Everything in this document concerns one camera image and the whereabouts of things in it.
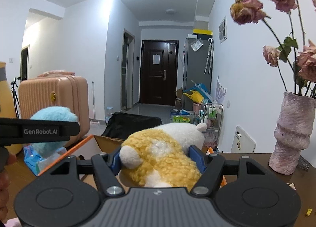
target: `dark wooden door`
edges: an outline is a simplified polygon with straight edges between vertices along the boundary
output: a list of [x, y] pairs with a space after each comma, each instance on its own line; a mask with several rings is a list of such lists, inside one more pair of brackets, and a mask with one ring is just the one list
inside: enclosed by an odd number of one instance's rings
[[28, 49], [29, 47], [26, 47], [22, 49], [21, 51], [21, 81], [27, 80], [27, 60], [28, 60]]
[[140, 103], [175, 105], [178, 41], [143, 41]]

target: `finger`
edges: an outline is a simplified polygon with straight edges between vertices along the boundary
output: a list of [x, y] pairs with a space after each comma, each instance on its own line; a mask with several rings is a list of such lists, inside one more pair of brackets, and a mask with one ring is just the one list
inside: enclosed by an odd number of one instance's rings
[[6, 170], [0, 173], [0, 190], [4, 190], [10, 185], [10, 178]]
[[9, 157], [7, 159], [7, 165], [11, 165], [16, 162], [16, 156], [12, 153], [9, 153]]
[[6, 206], [0, 208], [0, 220], [4, 221], [7, 217], [8, 208]]
[[4, 207], [9, 201], [9, 192], [7, 190], [0, 190], [0, 208]]

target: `refrigerator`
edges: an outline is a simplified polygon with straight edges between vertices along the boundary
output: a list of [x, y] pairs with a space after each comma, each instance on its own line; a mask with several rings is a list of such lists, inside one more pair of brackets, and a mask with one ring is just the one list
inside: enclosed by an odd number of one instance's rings
[[[206, 60], [208, 57], [208, 50], [210, 41], [203, 40], [203, 46], [194, 52], [191, 48], [191, 43], [196, 39], [187, 38], [184, 50], [184, 74], [183, 74], [183, 91], [190, 89], [196, 84], [205, 84], [208, 92], [211, 90], [213, 58], [211, 61], [211, 71], [209, 74], [210, 62], [208, 62], [206, 74], [204, 74]], [[192, 111], [192, 101], [185, 95], [182, 95], [182, 108]]]

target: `pink suitcase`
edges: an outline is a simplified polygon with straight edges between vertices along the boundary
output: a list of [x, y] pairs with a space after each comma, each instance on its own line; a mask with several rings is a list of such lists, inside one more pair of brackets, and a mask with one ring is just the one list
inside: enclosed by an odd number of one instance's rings
[[83, 77], [56, 72], [44, 76], [21, 82], [19, 86], [21, 117], [29, 119], [38, 110], [49, 106], [70, 108], [78, 116], [80, 123], [79, 135], [72, 136], [66, 144], [66, 147], [70, 146], [90, 129], [88, 83]]

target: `black bag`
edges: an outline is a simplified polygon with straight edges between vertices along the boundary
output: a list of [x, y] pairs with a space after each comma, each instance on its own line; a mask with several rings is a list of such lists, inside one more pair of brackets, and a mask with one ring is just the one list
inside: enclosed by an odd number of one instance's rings
[[114, 113], [102, 136], [126, 140], [129, 135], [162, 125], [159, 117]]

